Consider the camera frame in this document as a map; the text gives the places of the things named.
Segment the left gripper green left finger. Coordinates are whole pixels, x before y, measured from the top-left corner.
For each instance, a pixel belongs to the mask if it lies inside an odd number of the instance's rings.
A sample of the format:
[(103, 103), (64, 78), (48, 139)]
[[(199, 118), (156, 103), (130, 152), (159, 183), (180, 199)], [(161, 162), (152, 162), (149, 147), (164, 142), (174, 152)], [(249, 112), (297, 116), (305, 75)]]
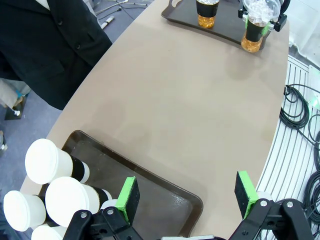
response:
[(127, 177), (115, 206), (97, 213), (78, 210), (65, 232), (65, 240), (139, 240), (133, 222), (140, 201), (140, 191), (135, 176)]

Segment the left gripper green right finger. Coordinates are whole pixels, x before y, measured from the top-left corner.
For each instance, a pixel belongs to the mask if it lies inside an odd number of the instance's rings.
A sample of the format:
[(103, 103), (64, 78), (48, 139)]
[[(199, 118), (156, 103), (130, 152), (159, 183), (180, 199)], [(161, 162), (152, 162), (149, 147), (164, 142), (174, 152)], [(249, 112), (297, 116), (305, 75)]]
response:
[(246, 171), (236, 174), (234, 193), (242, 221), (232, 240), (255, 240), (263, 230), (272, 231), (277, 240), (313, 240), (301, 203), (293, 198), (281, 203), (260, 198)]

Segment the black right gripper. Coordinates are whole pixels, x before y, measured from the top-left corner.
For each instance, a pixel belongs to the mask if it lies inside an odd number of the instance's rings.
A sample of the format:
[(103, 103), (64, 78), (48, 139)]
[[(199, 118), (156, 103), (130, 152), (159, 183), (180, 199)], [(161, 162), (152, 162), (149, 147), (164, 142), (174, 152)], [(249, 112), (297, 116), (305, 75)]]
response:
[[(290, 5), (291, 0), (281, 0), (281, 7), (278, 19), (276, 21), (262, 21), (260, 26), (262, 27), (261, 35), (265, 36), (268, 32), (271, 32), (273, 29), (276, 32), (280, 32), (280, 30), (284, 27), (287, 22), (287, 15), (285, 14), (286, 10)], [(245, 8), (238, 9), (238, 18), (242, 19), (245, 22), (245, 29), (248, 27), (248, 16), (249, 12)]]

